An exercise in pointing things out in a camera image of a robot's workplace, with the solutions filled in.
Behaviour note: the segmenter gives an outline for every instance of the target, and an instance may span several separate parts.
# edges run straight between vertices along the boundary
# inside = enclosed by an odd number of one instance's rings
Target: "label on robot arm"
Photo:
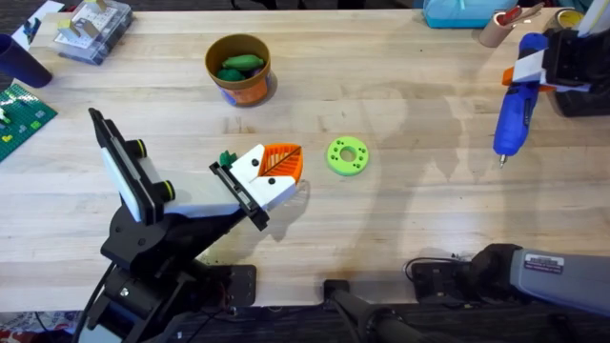
[[[537,272],[562,274],[563,264],[563,257],[527,253],[523,261],[523,268]]]

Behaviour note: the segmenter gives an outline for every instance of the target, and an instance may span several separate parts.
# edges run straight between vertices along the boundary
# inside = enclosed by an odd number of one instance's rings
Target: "plastic container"
[[[52,75],[43,65],[7,34],[0,34],[0,72],[29,86],[47,86]]]
[[[93,39],[68,39],[59,33],[52,42],[52,47],[60,56],[76,61],[99,66],[108,57],[112,48],[118,43],[127,28],[132,24],[132,8],[112,0],[104,1],[107,5],[103,13],[95,13],[87,3],[82,2],[71,19],[76,22],[80,18],[93,23],[99,34]]]
[[[496,11],[509,10],[518,0],[425,0],[423,15],[433,29],[484,28]]]
[[[254,54],[265,61],[262,70],[242,81],[224,81],[216,77],[222,62],[229,57]],[[206,69],[225,100],[235,106],[251,106],[263,101],[272,83],[271,55],[265,43],[250,34],[232,34],[212,44],[206,53]]]

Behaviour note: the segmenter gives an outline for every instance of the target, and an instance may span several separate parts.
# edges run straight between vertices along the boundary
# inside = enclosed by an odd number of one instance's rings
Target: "green object in cup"
[[[256,69],[265,64],[265,62],[253,54],[239,55],[235,57],[229,57],[222,62],[223,68],[233,68],[238,71],[249,71]]]
[[[216,77],[223,81],[241,81],[246,79],[246,76],[235,69],[221,69]]]

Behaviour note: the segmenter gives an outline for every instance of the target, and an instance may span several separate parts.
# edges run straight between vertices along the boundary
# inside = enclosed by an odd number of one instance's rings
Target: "wooden table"
[[[303,146],[295,199],[259,232],[243,221],[202,258],[258,267],[257,305],[315,304],[322,281],[347,278],[373,301],[414,301],[406,260],[472,254],[492,242],[610,254],[610,117],[567,119],[540,97],[526,146],[501,171],[492,141],[502,71],[518,42],[554,13],[518,26],[498,49],[475,30],[431,30],[418,10],[139,12],[103,66],[31,51],[54,79],[59,111],[0,164],[0,309],[82,309],[109,261],[119,197],[88,107],[142,138],[160,169],[208,172],[220,152]],[[219,37],[251,32],[278,80],[264,105],[227,105],[203,58]],[[349,134],[372,160],[355,177],[326,167]]]

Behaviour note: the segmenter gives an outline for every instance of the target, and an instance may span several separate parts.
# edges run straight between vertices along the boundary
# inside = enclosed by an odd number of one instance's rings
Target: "black cable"
[[[411,264],[413,262],[422,261],[422,260],[461,263],[461,261],[459,261],[455,258],[444,258],[444,257],[417,257],[417,258],[414,258],[414,259],[410,260],[409,262],[407,262],[407,264],[404,266],[404,274],[407,276],[409,281],[413,282],[413,277],[409,274],[409,266],[411,266]]]
[[[51,343],[55,343],[55,340],[53,339],[53,335],[51,334],[51,332],[49,330],[47,330],[47,327],[45,326],[45,324],[42,323],[42,320],[40,320],[40,315],[38,315],[38,312],[34,312],[34,316],[36,317],[36,320],[38,320],[38,324],[40,324],[40,327],[42,328],[42,330],[44,330],[44,332],[47,334],[49,341]]]
[[[112,262],[110,264],[110,266],[108,266],[108,268],[106,269],[106,272],[104,272],[104,274],[102,275],[102,278],[99,279],[97,286],[95,286],[95,289],[93,290],[93,294],[89,298],[89,301],[87,301],[87,305],[85,305],[85,309],[83,310],[83,312],[80,315],[80,318],[78,319],[78,324],[76,325],[76,330],[74,330],[74,335],[72,336],[72,343],[78,343],[78,340],[80,339],[80,333],[83,331],[83,327],[85,327],[85,320],[87,319],[87,312],[92,307],[93,301],[95,301],[95,299],[99,295],[99,292],[101,291],[102,286],[104,286],[104,283],[106,282],[108,275],[110,275],[110,273],[114,269],[114,266],[115,266],[114,262]]]
[[[214,319],[214,317],[216,317],[221,312],[222,312],[222,310],[219,310],[217,313],[213,313],[212,315],[209,315],[208,319],[206,319],[203,323],[201,323],[201,325],[199,325],[199,328],[197,328],[197,330],[195,330],[195,332],[191,335],[189,340],[187,340],[187,343],[191,343],[193,338],[195,336],[197,336],[197,334],[201,331],[201,329],[203,329],[212,319]]]
[[[343,319],[343,322],[345,322],[345,325],[347,326],[347,329],[350,332],[350,336],[352,337],[352,340],[354,340],[355,343],[360,343],[360,336],[358,335],[356,328],[352,324],[350,317],[347,315],[347,313],[345,313],[345,310],[343,310],[341,305],[338,302],[336,302],[335,300],[330,299],[329,301],[331,302],[331,304],[333,304],[333,306],[335,307],[335,310],[339,313],[339,315]]]
[[[476,330],[461,330],[461,329],[454,329],[454,328],[446,328],[446,327],[442,327],[441,325],[439,325],[438,323],[431,321],[430,323],[418,323],[418,322],[412,322],[410,321],[408,318],[405,321],[405,324],[417,329],[417,330],[425,330],[428,331],[430,333],[443,333],[443,334],[450,334],[450,335],[454,335],[454,336],[458,336],[458,337],[470,337],[472,338],[477,338],[478,340],[489,340],[489,341],[493,341],[496,342],[498,340],[497,336],[494,336],[492,333],[480,333],[478,331],[478,329]]]
[[[271,319],[262,319],[260,317],[257,318],[252,318],[252,319],[236,319],[236,320],[231,320],[231,319],[224,319],[224,318],[214,318],[213,320],[215,321],[219,321],[219,322],[223,322],[223,323],[230,323],[230,324],[241,324],[241,323],[253,323],[253,322],[273,322],[276,320],[279,320],[281,318],[285,318],[285,317],[289,317],[295,314],[299,314],[299,313],[304,313],[307,311],[313,311],[313,310],[317,310],[321,307],[321,305],[316,305],[316,306],[312,306],[312,307],[307,307],[305,309],[299,309],[296,311],[291,311],[291,312],[287,312],[284,314],[280,314],[277,316],[274,316]],[[201,311],[203,314],[207,315],[208,318],[210,318],[212,316],[211,313],[206,313],[205,311]]]

